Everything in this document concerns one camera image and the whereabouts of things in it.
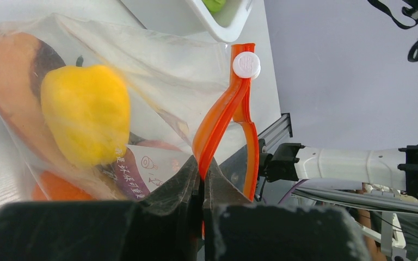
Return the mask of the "orange fruit toy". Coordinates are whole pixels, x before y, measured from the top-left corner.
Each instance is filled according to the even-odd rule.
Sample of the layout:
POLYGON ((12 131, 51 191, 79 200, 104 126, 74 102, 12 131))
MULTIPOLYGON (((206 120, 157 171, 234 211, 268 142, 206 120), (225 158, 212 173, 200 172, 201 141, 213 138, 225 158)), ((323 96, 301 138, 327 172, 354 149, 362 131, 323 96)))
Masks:
POLYGON ((94 197, 57 175, 45 171, 33 188, 31 198, 35 201, 90 201, 94 197))

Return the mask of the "clear zip bag orange zipper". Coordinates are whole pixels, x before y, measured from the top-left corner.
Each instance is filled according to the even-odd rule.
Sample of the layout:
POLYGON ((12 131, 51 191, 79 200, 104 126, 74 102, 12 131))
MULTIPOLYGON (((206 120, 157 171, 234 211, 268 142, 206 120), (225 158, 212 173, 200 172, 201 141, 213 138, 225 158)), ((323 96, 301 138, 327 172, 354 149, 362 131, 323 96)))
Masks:
MULTIPOLYGON (((105 65, 121 75, 130 99, 129 148, 149 195, 194 157, 204 180, 213 161, 228 159, 247 147, 243 191, 254 198, 259 145, 250 115, 251 81, 256 73, 240 75, 259 63, 254 43, 204 42, 146 29, 63 15, 38 20, 1 22, 0 31, 30 34, 50 45, 65 66, 105 65), (144 140, 164 141, 179 151, 136 146, 144 140)), ((51 172, 96 200, 128 199, 100 165, 55 166, 33 153, 6 126, 24 170, 18 177, 24 197, 40 175, 51 172)))

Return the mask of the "purple eggplant toy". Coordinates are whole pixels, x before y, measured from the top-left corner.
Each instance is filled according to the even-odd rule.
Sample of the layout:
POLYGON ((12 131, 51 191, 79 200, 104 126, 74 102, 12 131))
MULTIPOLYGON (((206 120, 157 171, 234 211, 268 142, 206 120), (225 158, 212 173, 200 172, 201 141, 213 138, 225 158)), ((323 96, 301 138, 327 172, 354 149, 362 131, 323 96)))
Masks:
POLYGON ((141 201, 150 193, 139 173, 134 154, 129 148, 122 157, 117 157, 115 162, 100 165, 99 169, 114 181, 129 200, 141 201))

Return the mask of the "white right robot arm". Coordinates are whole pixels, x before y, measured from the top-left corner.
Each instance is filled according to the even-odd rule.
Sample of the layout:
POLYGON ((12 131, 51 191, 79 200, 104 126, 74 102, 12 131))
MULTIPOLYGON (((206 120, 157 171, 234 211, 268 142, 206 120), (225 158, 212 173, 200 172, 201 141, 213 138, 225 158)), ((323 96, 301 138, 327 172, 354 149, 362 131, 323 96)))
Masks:
POLYGON ((386 150, 337 150, 300 143, 260 155, 259 176, 268 182, 340 179, 401 190, 418 200, 418 145, 386 150))

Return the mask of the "yellow bell pepper toy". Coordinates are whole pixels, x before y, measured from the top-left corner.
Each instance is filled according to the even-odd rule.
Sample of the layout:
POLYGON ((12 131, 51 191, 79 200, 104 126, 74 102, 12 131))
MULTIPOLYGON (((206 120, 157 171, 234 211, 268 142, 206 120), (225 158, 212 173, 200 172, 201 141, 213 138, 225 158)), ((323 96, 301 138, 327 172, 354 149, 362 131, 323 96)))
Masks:
POLYGON ((52 70, 42 81, 40 102, 58 148, 74 166, 110 164, 125 154, 130 99, 125 80, 110 67, 52 70))

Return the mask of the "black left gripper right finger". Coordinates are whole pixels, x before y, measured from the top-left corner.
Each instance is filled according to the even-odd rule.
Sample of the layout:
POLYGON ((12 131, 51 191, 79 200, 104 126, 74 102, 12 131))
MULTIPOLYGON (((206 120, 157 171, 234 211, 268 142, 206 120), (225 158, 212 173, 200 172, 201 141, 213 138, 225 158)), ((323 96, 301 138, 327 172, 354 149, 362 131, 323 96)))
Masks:
POLYGON ((213 161, 204 179, 206 260, 370 260, 342 208, 250 202, 213 161))

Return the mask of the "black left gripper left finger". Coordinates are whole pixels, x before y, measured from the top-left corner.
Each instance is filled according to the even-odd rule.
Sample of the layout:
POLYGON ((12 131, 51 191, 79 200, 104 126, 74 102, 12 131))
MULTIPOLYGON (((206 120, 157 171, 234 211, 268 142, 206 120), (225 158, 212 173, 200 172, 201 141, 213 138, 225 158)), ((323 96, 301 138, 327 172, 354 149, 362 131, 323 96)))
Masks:
POLYGON ((33 201, 0 207, 0 260, 196 260, 194 157, 145 199, 33 201))

